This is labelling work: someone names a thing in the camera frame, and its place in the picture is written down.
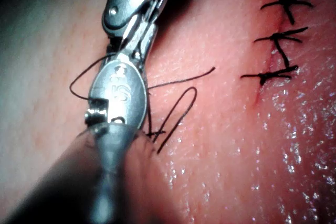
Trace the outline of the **right arm needle driver jaw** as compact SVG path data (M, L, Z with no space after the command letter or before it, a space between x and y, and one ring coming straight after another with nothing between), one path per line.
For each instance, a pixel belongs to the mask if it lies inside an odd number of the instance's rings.
M156 24L142 24L136 30L133 37L135 39L135 49L132 55L133 62L145 62L158 32L157 28Z
M120 50L116 54L116 58L132 58L135 49L140 40L140 25L129 25L125 31L125 37L121 43Z

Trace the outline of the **left arm needle driver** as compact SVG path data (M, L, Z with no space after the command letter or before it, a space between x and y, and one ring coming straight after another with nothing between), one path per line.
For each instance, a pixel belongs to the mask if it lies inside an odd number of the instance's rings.
M89 92L85 123L121 122L140 128L146 110L146 87L138 69L130 61L117 59L97 74Z

